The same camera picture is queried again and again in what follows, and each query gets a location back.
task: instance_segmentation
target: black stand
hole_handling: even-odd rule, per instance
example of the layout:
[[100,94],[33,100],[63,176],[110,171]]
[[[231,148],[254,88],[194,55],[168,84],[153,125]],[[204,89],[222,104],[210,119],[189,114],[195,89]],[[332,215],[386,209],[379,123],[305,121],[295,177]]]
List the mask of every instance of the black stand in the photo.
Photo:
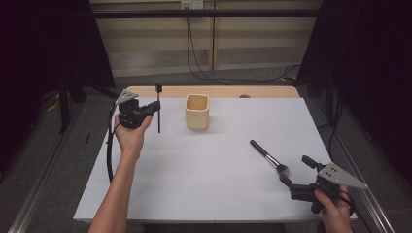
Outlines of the black stand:
[[61,128],[60,133],[64,133],[67,126],[70,123],[70,115],[69,115],[69,103],[67,101],[67,91],[70,92],[71,96],[73,97],[75,102],[82,103],[85,102],[87,96],[82,89],[82,86],[90,86],[91,88],[99,91],[102,94],[107,95],[112,99],[116,99],[119,97],[118,94],[115,92],[95,83],[92,81],[88,81],[86,79],[80,79],[76,77],[70,77],[71,79],[66,79],[67,76],[62,74],[60,78],[60,89],[59,99],[60,99],[60,111],[61,111]]

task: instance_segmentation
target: wrist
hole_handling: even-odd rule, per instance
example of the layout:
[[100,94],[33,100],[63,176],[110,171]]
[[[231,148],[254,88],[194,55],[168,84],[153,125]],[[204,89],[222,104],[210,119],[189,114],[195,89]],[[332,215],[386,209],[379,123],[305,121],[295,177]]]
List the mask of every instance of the wrist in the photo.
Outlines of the wrist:
[[125,164],[130,164],[130,165],[135,166],[139,157],[140,157],[140,152],[136,154],[135,152],[124,151],[121,153],[120,163],[125,163]]

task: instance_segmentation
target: forearm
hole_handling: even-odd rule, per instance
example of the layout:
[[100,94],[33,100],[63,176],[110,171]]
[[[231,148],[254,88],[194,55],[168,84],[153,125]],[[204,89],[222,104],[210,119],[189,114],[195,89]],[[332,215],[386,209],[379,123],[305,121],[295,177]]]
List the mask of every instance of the forearm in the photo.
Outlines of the forearm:
[[136,161],[124,154],[88,232],[125,232]]

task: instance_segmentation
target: electrical outlet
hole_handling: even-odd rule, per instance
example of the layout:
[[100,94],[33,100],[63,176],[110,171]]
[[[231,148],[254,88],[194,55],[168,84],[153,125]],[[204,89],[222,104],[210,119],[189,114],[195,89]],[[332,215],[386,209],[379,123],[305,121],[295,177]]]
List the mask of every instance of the electrical outlet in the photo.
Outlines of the electrical outlet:
[[191,0],[192,10],[203,10],[203,0]]
[[181,1],[181,9],[182,9],[182,10],[189,10],[189,9],[191,9],[191,0]]

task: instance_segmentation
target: black curtain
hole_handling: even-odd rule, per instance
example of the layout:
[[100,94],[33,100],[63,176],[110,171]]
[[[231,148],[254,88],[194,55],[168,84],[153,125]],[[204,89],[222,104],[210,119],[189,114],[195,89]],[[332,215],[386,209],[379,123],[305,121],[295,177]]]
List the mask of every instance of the black curtain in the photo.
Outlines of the black curtain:
[[65,80],[75,101],[84,101],[85,83],[115,83],[87,0],[1,0],[0,31],[4,170],[35,121],[46,91],[60,89]]

